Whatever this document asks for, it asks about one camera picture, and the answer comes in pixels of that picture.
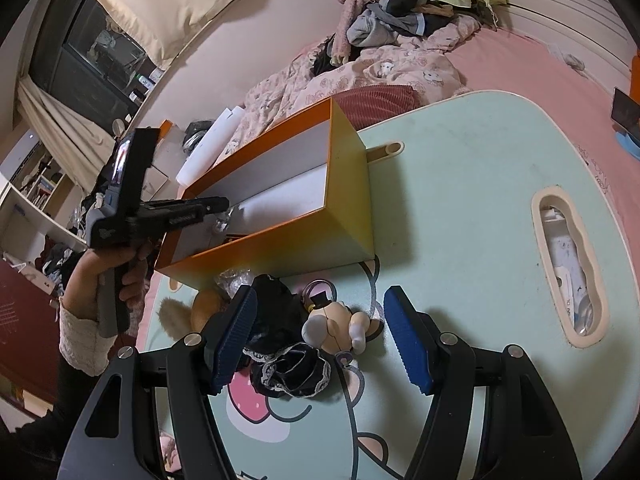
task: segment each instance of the red cabinet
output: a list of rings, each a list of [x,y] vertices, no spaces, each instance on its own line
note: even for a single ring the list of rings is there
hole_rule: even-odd
[[[0,374],[53,403],[60,329],[50,299],[0,260]]]

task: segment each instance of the window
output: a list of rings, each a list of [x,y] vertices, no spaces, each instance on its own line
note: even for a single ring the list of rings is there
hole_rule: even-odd
[[[33,81],[62,104],[113,133],[138,111],[155,69],[96,0],[52,0],[34,48]]]

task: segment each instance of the table surface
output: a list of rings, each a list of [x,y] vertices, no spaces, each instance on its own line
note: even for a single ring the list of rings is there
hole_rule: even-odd
[[[384,292],[402,285],[418,310],[470,345],[521,345],[556,402],[583,477],[594,478],[638,412],[640,307],[618,226],[578,153],[539,107],[498,91],[416,110],[361,137],[367,147],[405,144],[369,167],[375,261],[284,281],[300,291],[329,279],[339,300],[382,320]],[[609,301],[609,329],[587,349],[564,337],[533,231],[532,197],[556,185],[582,217]],[[196,295],[168,287],[163,277],[154,309],[165,297],[190,305]],[[172,343],[154,313],[145,349]],[[166,393],[157,396],[170,432]],[[267,399],[239,372],[211,404],[241,478],[386,479],[404,474],[430,400],[408,382],[385,328],[357,361],[334,367],[313,399]],[[483,411],[476,388],[459,478],[473,476]]]

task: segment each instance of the lace cuff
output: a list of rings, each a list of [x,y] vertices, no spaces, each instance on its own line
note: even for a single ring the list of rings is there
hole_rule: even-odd
[[[76,370],[95,377],[107,367],[107,354],[115,336],[103,338],[98,335],[98,324],[90,319],[78,319],[62,305],[60,315],[60,353]]]

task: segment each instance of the red pillow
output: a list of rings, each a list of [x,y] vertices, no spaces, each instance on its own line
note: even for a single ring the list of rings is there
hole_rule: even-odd
[[[333,96],[356,130],[420,107],[420,97],[410,86],[364,86]]]

